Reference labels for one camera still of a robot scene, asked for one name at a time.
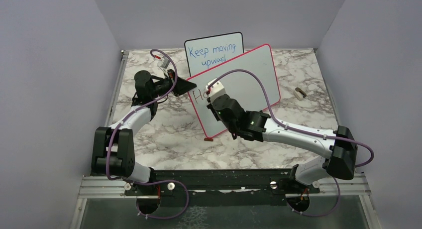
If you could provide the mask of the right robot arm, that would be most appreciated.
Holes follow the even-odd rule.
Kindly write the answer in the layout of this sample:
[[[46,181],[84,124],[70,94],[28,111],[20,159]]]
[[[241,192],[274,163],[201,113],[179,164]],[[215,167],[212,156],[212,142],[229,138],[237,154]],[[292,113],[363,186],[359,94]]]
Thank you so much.
[[[276,142],[313,152],[319,157],[295,165],[287,179],[288,188],[300,192],[313,182],[331,176],[342,180],[354,177],[357,144],[349,128],[322,130],[298,125],[291,129],[287,123],[277,124],[262,111],[245,111],[237,100],[227,94],[207,100],[207,107],[221,121],[233,139]]]

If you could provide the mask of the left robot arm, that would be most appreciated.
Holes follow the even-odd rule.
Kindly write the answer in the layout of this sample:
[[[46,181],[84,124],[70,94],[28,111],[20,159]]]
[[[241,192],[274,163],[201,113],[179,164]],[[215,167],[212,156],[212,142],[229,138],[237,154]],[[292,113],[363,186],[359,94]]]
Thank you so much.
[[[151,177],[152,168],[136,162],[134,136],[153,120],[160,99],[169,93],[178,97],[197,85],[179,78],[172,69],[165,78],[142,70],[134,75],[134,80],[136,92],[129,112],[118,122],[95,131],[91,170],[111,180],[136,181],[138,189],[148,195],[156,190],[157,182]]]

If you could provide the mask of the pink framed whiteboard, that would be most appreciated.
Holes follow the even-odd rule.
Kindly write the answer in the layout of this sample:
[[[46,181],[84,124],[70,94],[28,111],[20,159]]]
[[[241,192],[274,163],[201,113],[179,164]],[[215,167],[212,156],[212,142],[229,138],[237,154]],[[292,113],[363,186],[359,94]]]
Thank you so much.
[[[267,109],[259,83],[264,86],[272,106],[281,100],[272,49],[267,43],[189,77],[188,81],[197,86],[189,91],[188,95],[203,132],[208,138],[214,138],[226,131],[226,127],[221,121],[216,120],[211,110],[207,108],[206,85],[230,70],[236,72],[223,77],[220,82],[226,93],[237,100],[246,111]]]

